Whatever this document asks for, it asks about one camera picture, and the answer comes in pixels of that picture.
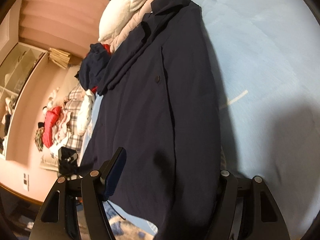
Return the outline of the dark navy jacket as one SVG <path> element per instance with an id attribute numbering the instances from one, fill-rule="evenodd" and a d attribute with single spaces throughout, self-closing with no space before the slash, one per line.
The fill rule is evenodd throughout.
<path id="1" fill-rule="evenodd" d="M 146 219 L 156 239 L 205 239 L 220 174 L 216 86 L 191 0 L 154 0 L 98 84 L 86 172 L 119 147 L 127 160 L 111 202 Z"/>

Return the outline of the plaid cloth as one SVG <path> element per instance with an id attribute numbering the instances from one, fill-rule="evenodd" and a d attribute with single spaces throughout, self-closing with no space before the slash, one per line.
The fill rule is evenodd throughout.
<path id="1" fill-rule="evenodd" d="M 76 152 L 81 151 L 83 136 L 78 135 L 77 119 L 84 100 L 85 91 L 80 84 L 77 84 L 65 97 L 64 109 L 71 113 L 71 118 L 67 124 L 68 141 L 65 144 L 67 148 L 73 149 Z"/>

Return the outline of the red garment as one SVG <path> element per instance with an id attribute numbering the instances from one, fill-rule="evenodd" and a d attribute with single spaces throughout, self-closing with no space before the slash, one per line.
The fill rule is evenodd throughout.
<path id="1" fill-rule="evenodd" d="M 56 106 L 52 110 L 48 110 L 44 119 L 44 132 L 42 135 L 42 142 L 46 148 L 50 148 L 53 145 L 53 127 L 57 120 L 60 118 L 61 106 Z"/>

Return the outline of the white garment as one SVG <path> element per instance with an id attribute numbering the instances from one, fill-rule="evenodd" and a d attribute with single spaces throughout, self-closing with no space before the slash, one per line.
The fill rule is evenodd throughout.
<path id="1" fill-rule="evenodd" d="M 77 117 L 77 134 L 83 136 L 91 122 L 92 108 L 95 103 L 95 94 L 90 90 L 84 93 L 84 100 L 81 104 Z"/>

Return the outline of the crumpled navy garment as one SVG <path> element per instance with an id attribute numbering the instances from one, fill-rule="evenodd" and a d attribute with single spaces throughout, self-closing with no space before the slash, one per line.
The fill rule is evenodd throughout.
<path id="1" fill-rule="evenodd" d="M 84 90 L 97 88 L 110 58 L 111 51 L 108 44 L 95 43 L 90 45 L 90 50 L 75 75 Z"/>

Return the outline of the tan hanging paper stack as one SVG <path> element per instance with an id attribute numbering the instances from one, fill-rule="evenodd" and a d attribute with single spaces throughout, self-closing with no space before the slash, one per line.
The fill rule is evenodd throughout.
<path id="1" fill-rule="evenodd" d="M 71 59 L 71 54 L 56 48 L 49 48 L 49 59 L 62 69 L 66 69 Z"/>

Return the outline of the pink curtain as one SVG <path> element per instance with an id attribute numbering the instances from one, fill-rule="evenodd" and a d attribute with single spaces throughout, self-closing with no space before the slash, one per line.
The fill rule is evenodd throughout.
<path id="1" fill-rule="evenodd" d="M 19 40 L 84 58 L 97 43 L 99 22 L 109 0 L 22 0 Z"/>

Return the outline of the white fluffy pillow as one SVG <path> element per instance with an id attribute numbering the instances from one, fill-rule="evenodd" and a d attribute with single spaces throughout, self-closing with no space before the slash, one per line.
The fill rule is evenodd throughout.
<path id="1" fill-rule="evenodd" d="M 147 0 L 110 0 L 99 23 L 99 42 L 115 38 Z"/>

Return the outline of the light blue floral bedsheet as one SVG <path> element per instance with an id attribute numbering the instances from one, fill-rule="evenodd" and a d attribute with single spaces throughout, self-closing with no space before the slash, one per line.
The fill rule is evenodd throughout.
<path id="1" fill-rule="evenodd" d="M 191 0 L 216 86 L 220 155 L 261 176 L 303 239 L 319 213 L 319 24 L 303 0 Z"/>

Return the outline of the pink quilt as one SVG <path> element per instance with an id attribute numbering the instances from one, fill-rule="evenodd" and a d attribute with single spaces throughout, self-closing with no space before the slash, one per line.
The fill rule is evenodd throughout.
<path id="1" fill-rule="evenodd" d="M 142 5 L 142 7 L 139 8 L 136 12 L 134 12 L 133 16 L 129 19 L 127 24 L 123 27 L 120 34 L 115 38 L 113 38 L 113 40 L 110 40 L 107 42 L 107 44 L 110 45 L 111 53 L 114 53 L 117 50 L 117 48 L 121 45 L 121 43 L 128 37 L 129 33 L 133 29 L 135 29 L 137 25 L 140 24 L 140 22 L 143 19 L 143 16 L 152 11 L 151 3 L 153 1 L 154 0 L 146 0 L 146 2 Z"/>

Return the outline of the wall shelf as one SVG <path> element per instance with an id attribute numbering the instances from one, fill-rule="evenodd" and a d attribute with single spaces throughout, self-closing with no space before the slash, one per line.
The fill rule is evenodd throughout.
<path id="1" fill-rule="evenodd" d="M 41 60 L 47 62 L 48 51 L 18 42 L 1 63 L 1 158 L 7 157 L 7 140 L 18 98 Z"/>

